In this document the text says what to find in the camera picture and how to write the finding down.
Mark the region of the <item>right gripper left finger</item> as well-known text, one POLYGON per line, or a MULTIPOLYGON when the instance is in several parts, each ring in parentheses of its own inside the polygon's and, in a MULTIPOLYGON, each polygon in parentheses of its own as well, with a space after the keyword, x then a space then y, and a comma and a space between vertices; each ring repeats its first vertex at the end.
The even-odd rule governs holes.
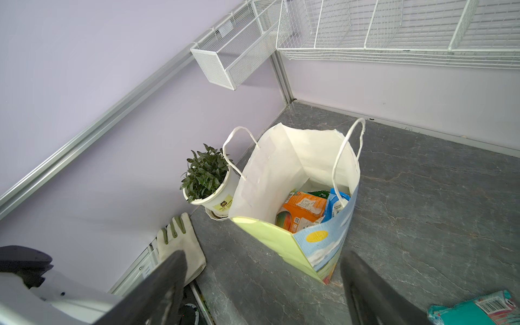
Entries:
POLYGON ((178 324, 187 268, 175 251, 96 324, 178 324))

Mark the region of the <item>green candy bag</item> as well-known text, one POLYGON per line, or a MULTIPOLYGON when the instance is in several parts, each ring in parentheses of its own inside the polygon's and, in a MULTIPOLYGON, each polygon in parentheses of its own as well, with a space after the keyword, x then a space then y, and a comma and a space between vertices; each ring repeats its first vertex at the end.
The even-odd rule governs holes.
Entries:
POLYGON ((329 197, 329 195, 330 195, 330 192, 326 191, 326 190, 318 190, 318 191, 308 192, 308 194, 320 197, 322 199, 327 199, 329 197))

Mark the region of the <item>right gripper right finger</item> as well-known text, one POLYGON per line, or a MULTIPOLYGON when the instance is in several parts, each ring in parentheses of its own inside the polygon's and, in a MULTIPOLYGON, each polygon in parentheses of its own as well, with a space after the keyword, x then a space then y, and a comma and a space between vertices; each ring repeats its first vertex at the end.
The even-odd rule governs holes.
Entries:
POLYGON ((341 277, 353 324, 430 324, 418 309, 394 290, 356 252, 341 257, 341 277))

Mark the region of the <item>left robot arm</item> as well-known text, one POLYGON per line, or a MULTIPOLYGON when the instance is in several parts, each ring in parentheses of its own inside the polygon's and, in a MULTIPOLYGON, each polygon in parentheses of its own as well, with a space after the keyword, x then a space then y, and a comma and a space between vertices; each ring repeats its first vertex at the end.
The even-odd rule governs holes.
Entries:
POLYGON ((36 249, 1 247, 2 324, 93 324, 123 300, 71 280, 52 261, 36 249))

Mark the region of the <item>blue snack packet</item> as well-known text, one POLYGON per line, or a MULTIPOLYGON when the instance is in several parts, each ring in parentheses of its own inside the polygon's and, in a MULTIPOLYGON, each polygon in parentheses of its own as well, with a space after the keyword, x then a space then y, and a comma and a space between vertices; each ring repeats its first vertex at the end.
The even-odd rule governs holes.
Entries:
POLYGON ((340 192, 339 195, 337 195, 335 189, 332 188, 327 198, 322 223, 331 220, 340 213, 344 209, 344 206, 348 204, 349 200, 350 196, 348 194, 340 192))

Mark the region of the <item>orange candy bag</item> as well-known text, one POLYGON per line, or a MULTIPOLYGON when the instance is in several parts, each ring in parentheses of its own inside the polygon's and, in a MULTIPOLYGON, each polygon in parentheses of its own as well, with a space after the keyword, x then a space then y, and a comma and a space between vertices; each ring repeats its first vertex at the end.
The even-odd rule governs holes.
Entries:
POLYGON ((292 191, 276 214, 275 225, 293 234, 322 221, 326 199, 292 191))

